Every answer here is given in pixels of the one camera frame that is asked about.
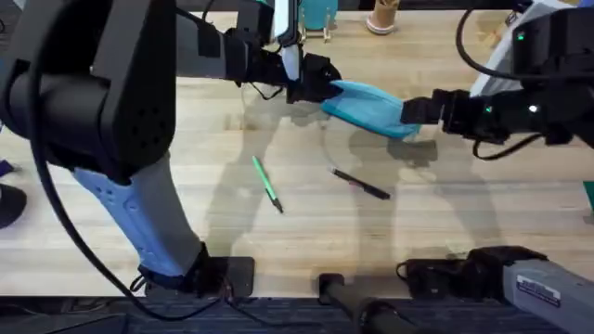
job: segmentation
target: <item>blue cloth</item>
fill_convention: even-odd
[[[403,102],[364,83],[334,81],[343,92],[322,103],[322,110],[343,121],[391,138],[404,138],[419,131],[418,124],[402,124]]]

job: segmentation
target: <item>wire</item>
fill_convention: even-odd
[[[262,318],[257,317],[249,313],[248,311],[240,308],[235,302],[235,296],[233,293],[233,286],[229,282],[228,278],[224,278],[224,293],[225,303],[235,312],[239,313],[250,319],[251,321],[258,323],[260,326],[265,328],[323,328],[324,324],[313,322],[313,321],[295,321],[295,322],[279,322],[273,323]]]
[[[269,322],[267,320],[263,320],[262,318],[259,318],[255,315],[247,312],[246,310],[238,307],[233,302],[226,301],[226,304],[229,305],[229,307],[231,307],[231,309],[233,309],[237,313],[251,319],[253,322],[258,323],[261,326],[266,327],[266,328],[322,328],[322,327],[324,327],[324,324],[318,323],[318,322],[313,322],[313,321],[273,323],[273,322]]]
[[[17,310],[21,310],[22,312],[29,314],[29,315],[46,315],[45,313],[42,312],[35,312],[32,311],[31,309],[25,307],[25,306],[21,306],[21,305],[17,305],[17,304],[12,304],[12,303],[6,303],[6,304],[0,304],[0,308],[3,307],[9,307],[9,308],[13,308],[13,309],[17,309]]]
[[[113,284],[113,286],[116,289],[118,289],[121,294],[127,297],[130,300],[130,302],[144,314],[161,321],[186,320],[212,307],[215,304],[215,302],[218,302],[218,300],[215,301],[212,305],[201,307],[200,309],[188,315],[166,316],[151,311],[122,283],[122,281],[118,279],[118,277],[116,277],[109,270],[108,267],[105,266],[105,264],[103,264],[97,258],[93,251],[84,242],[83,238],[76,230],[76,227],[74,227],[74,224],[72,223],[69,215],[66,213],[66,210],[64,209],[64,205],[59,197],[58,192],[56,191],[56,187],[54,185],[51,173],[49,172],[47,167],[47,161],[45,157],[45,141],[43,136],[43,127],[41,125],[40,115],[41,107],[39,106],[43,61],[45,59],[45,54],[47,53],[48,40],[50,40],[52,37],[51,33],[56,30],[58,24],[64,18],[68,10],[74,4],[77,4],[80,1],[81,0],[70,0],[64,3],[64,6],[61,8],[61,10],[50,21],[47,30],[45,30],[44,35],[42,36],[41,45],[38,48],[36,54],[32,57],[32,62],[29,70],[29,81],[27,83],[26,103],[28,110],[27,130],[31,142],[31,150],[33,154],[35,167],[37,168],[37,172],[39,174],[42,187],[44,189],[45,194],[47,195],[47,199],[49,200],[52,209],[54,210],[55,215],[64,227],[64,230],[66,230],[69,237],[72,239],[74,245],[84,255],[84,257],[98,270],[98,272],[101,273],[101,275],[103,275],[111,284]]]
[[[396,275],[397,275],[397,276],[398,276],[398,278],[400,278],[400,279],[401,279],[403,282],[406,282],[406,281],[407,281],[407,278],[406,278],[406,277],[404,277],[404,276],[402,275],[402,273],[400,273],[400,269],[401,269],[401,268],[403,268],[403,267],[405,267],[405,266],[407,266],[407,262],[406,262],[406,261],[404,261],[404,262],[402,262],[402,263],[399,263],[399,264],[396,266]]]
[[[490,75],[494,78],[517,80],[517,81],[543,81],[543,80],[568,80],[568,79],[592,79],[594,73],[574,73],[574,74],[513,74],[502,71],[495,71],[488,69],[487,67],[477,63],[471,56],[466,52],[464,44],[462,43],[464,25],[466,20],[471,15],[474,8],[468,9],[458,23],[456,29],[456,49],[462,57],[462,60],[468,64],[468,66],[479,71],[480,73]]]
[[[274,50],[272,53],[278,54],[280,52],[280,50],[282,50],[282,45],[278,45],[278,48],[276,50]]]
[[[284,87],[279,87],[278,90],[276,92],[272,93],[271,96],[265,96],[264,93],[262,93],[262,91],[260,89],[258,89],[258,87],[256,87],[255,84],[253,84],[253,83],[250,83],[250,84],[252,85],[253,89],[255,89],[260,94],[260,96],[262,97],[262,99],[264,101],[268,101],[268,100],[271,100],[271,99],[277,97],[278,94],[282,93],[282,91],[285,89]]]
[[[145,286],[145,284],[147,284],[147,280],[142,275],[139,275],[132,281],[132,283],[130,283],[129,289],[132,292],[138,292],[140,289],[142,289],[142,287]]]
[[[208,15],[208,12],[211,10],[213,4],[214,0],[209,0],[208,4],[206,4],[206,6],[204,7],[204,11],[202,12],[202,20],[206,20],[206,16]]]
[[[512,146],[510,148],[506,148],[499,153],[496,153],[496,154],[490,155],[490,156],[486,156],[486,157],[479,155],[479,146],[481,146],[482,141],[476,140],[476,141],[474,141],[474,145],[472,146],[472,155],[475,158],[480,159],[482,161],[499,160],[501,158],[508,157],[512,153],[515,153],[522,148],[525,148],[526,146],[532,144],[534,141],[536,141],[537,139],[539,139],[541,137],[543,137],[542,134],[529,135],[526,138],[524,138],[522,141],[520,141],[519,143],[515,144],[514,146]]]

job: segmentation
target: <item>black mount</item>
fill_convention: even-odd
[[[340,274],[322,274],[317,279],[318,301],[343,310],[353,320],[357,332],[366,334],[439,334],[431,328],[419,328],[398,314],[388,302],[360,296],[353,287],[344,285]]]

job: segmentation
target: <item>light blue cover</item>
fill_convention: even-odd
[[[122,186],[102,174],[76,168],[74,178],[93,193],[135,247],[140,264],[154,273],[184,276],[201,251],[187,223],[169,168],[169,153]]]
[[[400,115],[404,104],[401,99],[364,83],[334,81],[343,92],[322,103],[322,110],[341,120],[379,135],[404,138],[416,134],[420,125],[402,124]]]

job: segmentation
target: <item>wooden tabletop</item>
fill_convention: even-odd
[[[347,80],[401,98],[434,88],[469,89],[477,74],[458,57],[458,11],[400,12],[399,31],[364,27],[366,13],[339,13],[331,43],[305,50],[329,56]],[[477,12],[465,43],[485,61],[483,39],[505,12]],[[212,13],[220,30],[234,14]],[[318,105],[263,101],[250,87],[178,80],[174,181],[194,231],[213,255],[252,256],[256,296],[312,296],[314,280],[337,272],[369,293],[405,296],[394,267],[408,258],[464,257],[488,245],[524,245],[594,279],[594,225],[582,181],[594,151],[575,141],[537,142],[495,162],[471,155],[471,143],[424,126],[409,143],[390,141],[340,120]],[[0,134],[2,158],[22,167],[2,182],[27,192],[22,218],[0,230],[0,295],[118,294],[68,239],[51,212],[28,143]],[[485,152],[500,148],[485,146]],[[285,214],[269,202],[251,162],[270,174]],[[393,194],[382,201],[327,172],[332,163]],[[98,201],[64,170],[58,190],[88,244],[123,281],[136,275],[130,243]]]

